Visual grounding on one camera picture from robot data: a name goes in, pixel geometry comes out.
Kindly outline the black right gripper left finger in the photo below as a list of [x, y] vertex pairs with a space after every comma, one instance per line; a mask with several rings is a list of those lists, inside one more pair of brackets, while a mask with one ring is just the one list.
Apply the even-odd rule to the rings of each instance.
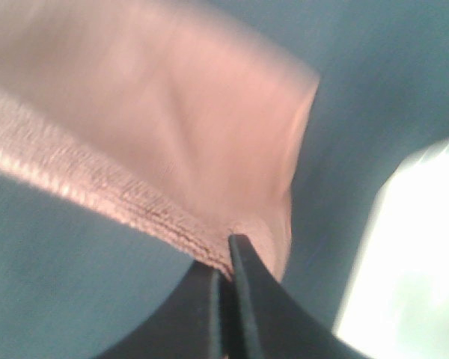
[[97, 357], [223, 358], [221, 282], [219, 271], [194, 262], [149, 319]]

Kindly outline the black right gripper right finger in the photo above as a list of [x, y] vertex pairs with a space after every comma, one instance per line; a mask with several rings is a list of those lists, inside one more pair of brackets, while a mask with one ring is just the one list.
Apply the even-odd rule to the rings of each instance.
[[249, 238], [229, 237], [244, 358], [365, 358], [306, 313], [270, 274]]

